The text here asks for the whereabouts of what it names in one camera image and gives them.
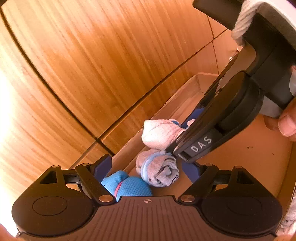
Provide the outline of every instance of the fingernail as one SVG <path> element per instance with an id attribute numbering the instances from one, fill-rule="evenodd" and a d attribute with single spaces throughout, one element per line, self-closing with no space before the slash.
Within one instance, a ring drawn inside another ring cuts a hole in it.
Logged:
<path id="1" fill-rule="evenodd" d="M 279 130 L 285 137 L 289 137 L 296 133 L 296 124 L 290 116 L 285 115 L 279 119 Z"/>

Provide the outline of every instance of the white rope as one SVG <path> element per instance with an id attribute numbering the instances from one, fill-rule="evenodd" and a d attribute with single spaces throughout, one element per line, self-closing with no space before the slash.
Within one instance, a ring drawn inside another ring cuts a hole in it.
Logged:
<path id="1" fill-rule="evenodd" d="M 232 38 L 238 45 L 243 45 L 242 36 L 249 29 L 256 10 L 262 3 L 268 3 L 279 12 L 296 30 L 295 8 L 286 0 L 245 0 L 241 12 L 237 18 L 234 29 L 231 32 Z"/>

